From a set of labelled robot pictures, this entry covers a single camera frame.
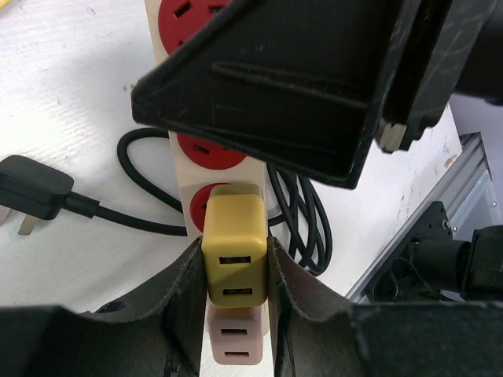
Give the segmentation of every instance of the yellow usb charger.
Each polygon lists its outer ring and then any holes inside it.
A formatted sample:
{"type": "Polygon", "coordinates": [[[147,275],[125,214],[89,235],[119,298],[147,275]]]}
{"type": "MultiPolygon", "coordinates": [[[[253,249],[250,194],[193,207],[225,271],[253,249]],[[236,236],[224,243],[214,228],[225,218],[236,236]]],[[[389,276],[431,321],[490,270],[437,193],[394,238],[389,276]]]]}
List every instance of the yellow usb charger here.
{"type": "Polygon", "coordinates": [[[201,248],[213,305],[244,308],[266,301],[266,208],[258,186],[211,190],[201,248]]]}

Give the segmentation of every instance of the white tabletop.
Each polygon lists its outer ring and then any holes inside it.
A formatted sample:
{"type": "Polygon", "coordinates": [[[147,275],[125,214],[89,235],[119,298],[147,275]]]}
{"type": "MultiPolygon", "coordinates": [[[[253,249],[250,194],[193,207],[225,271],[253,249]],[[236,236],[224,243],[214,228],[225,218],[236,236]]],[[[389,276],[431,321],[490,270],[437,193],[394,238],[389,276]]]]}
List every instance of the white tabletop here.
{"type": "MultiPolygon", "coordinates": [[[[12,0],[0,9],[0,159],[35,158],[107,207],[181,225],[180,214],[135,186],[116,161],[120,136],[138,127],[130,88],[153,67],[142,2],[12,0]]],[[[177,195],[166,141],[139,141],[131,150],[140,171],[177,195]]],[[[408,153],[385,155],[374,145],[356,190],[315,184],[334,237],[321,280],[345,295],[460,154],[447,109],[408,153]]],[[[95,310],[166,268],[188,244],[65,212],[22,237],[21,220],[11,214],[0,228],[3,306],[95,310]]],[[[201,375],[218,375],[207,339],[204,348],[201,375]]],[[[270,344],[266,353],[258,367],[229,367],[227,375],[272,375],[270,344]]]]}

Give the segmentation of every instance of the pink usb charger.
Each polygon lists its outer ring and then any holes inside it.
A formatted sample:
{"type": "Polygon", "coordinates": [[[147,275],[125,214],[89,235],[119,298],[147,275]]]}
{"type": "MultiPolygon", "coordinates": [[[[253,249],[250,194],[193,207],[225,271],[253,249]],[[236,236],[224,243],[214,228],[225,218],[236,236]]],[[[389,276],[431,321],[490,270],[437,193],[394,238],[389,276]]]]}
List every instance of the pink usb charger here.
{"type": "Polygon", "coordinates": [[[263,353],[263,308],[220,309],[210,303],[207,325],[213,358],[223,365],[255,365],[263,353]]]}

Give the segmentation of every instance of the coiled black cable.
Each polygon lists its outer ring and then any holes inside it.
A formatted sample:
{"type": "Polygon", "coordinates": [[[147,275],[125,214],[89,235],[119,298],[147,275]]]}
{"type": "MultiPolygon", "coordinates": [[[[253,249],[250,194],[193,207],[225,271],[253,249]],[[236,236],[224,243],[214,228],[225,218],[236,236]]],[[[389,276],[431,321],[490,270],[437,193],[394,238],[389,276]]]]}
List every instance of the coiled black cable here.
{"type": "MultiPolygon", "coordinates": [[[[130,160],[127,151],[129,145],[136,140],[149,137],[168,139],[169,134],[167,131],[161,129],[141,128],[123,135],[117,145],[117,158],[119,159],[120,166],[127,176],[139,187],[181,213],[182,203],[141,175],[130,160]]],[[[267,172],[281,210],[278,216],[269,219],[269,227],[274,227],[283,222],[286,223],[290,232],[290,244],[288,246],[290,256],[296,259],[297,253],[299,253],[299,265],[314,276],[321,275],[329,266],[332,258],[333,242],[329,219],[313,184],[305,177],[299,177],[296,174],[270,164],[267,165],[267,172]],[[288,199],[281,187],[280,180],[285,183],[288,199]],[[302,190],[302,196],[299,192],[299,185],[302,190]],[[307,221],[308,232],[306,243],[304,243],[299,233],[299,212],[307,221]],[[318,227],[318,216],[323,230],[323,237],[318,227]]],[[[138,224],[139,219],[115,211],[107,211],[107,213],[103,213],[102,215],[106,215],[110,221],[125,226],[172,236],[186,236],[187,234],[186,229],[181,226],[158,224],[150,221],[143,221],[142,224],[138,224]]]]}

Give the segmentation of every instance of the black plastic bracket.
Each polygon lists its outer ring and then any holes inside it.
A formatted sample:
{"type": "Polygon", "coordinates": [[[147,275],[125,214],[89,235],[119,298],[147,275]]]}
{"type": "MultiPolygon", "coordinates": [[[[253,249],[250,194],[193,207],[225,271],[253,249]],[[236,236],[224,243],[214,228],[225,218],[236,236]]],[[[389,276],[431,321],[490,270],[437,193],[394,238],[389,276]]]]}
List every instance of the black plastic bracket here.
{"type": "Polygon", "coordinates": [[[139,81],[133,117],[352,189],[382,119],[406,127],[390,152],[439,121],[496,1],[233,0],[139,81]]]}

